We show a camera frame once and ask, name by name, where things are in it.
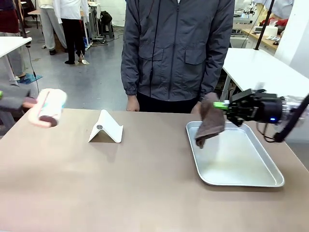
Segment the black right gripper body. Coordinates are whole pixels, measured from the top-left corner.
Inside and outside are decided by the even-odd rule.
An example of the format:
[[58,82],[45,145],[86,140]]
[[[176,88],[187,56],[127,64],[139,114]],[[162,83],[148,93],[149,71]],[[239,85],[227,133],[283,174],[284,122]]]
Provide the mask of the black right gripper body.
[[250,121],[276,124],[282,117],[282,99],[277,94],[255,92],[250,95],[253,107]]

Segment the person right hand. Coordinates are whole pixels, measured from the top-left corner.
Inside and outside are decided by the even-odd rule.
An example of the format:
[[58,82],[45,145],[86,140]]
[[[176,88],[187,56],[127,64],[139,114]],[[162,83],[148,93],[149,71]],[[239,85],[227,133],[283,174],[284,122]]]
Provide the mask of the person right hand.
[[136,95],[127,95],[126,110],[130,112],[140,111],[140,105]]

